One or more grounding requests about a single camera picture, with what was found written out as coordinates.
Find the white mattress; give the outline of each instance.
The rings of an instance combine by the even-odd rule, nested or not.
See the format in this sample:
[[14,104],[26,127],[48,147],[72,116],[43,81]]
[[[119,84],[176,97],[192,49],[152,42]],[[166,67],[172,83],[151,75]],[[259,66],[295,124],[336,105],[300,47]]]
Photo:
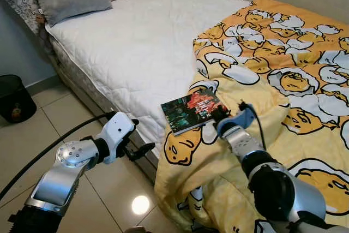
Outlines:
[[116,0],[113,9],[66,19],[47,31],[159,157],[160,104],[186,95],[195,75],[192,40],[248,6],[241,0]]

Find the book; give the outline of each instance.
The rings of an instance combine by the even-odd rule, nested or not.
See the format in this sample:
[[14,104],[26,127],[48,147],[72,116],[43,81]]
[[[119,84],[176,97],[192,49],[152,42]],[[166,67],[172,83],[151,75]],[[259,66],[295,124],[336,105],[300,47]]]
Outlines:
[[228,114],[226,106],[210,89],[198,90],[161,107],[175,136],[213,120],[214,111]]

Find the black trash can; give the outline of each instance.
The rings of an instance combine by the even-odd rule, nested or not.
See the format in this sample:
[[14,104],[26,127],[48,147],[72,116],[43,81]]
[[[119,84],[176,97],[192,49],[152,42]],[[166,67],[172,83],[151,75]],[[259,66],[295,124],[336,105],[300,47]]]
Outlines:
[[0,76],[0,115],[10,123],[19,123],[33,116],[36,110],[20,77]]

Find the bed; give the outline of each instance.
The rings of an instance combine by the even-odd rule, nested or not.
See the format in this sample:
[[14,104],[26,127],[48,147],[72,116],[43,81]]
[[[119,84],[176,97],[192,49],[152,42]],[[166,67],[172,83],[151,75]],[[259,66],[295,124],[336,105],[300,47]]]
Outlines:
[[[253,103],[268,150],[294,175],[321,171],[332,188],[348,187],[347,25],[274,0],[116,0],[112,7],[46,24],[51,61],[95,114],[116,109],[140,120],[132,147],[156,148],[137,163],[152,181],[157,176],[159,205],[183,229],[273,232],[212,126],[176,137],[168,129],[160,104],[188,90],[210,88],[232,112],[241,98]],[[259,136],[257,126],[249,131]],[[340,194],[340,201],[329,194],[327,213],[348,225],[348,194]]]

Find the blanket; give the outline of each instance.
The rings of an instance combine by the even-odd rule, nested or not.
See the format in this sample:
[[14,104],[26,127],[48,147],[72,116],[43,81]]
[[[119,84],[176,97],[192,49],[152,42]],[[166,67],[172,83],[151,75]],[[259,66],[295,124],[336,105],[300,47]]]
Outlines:
[[[349,28],[274,0],[255,0],[194,40],[189,94],[210,88],[234,115],[256,109],[267,151],[323,194],[326,222],[349,226]],[[248,132],[260,139],[256,121]],[[211,123],[167,128],[155,192],[186,232],[274,232]]]

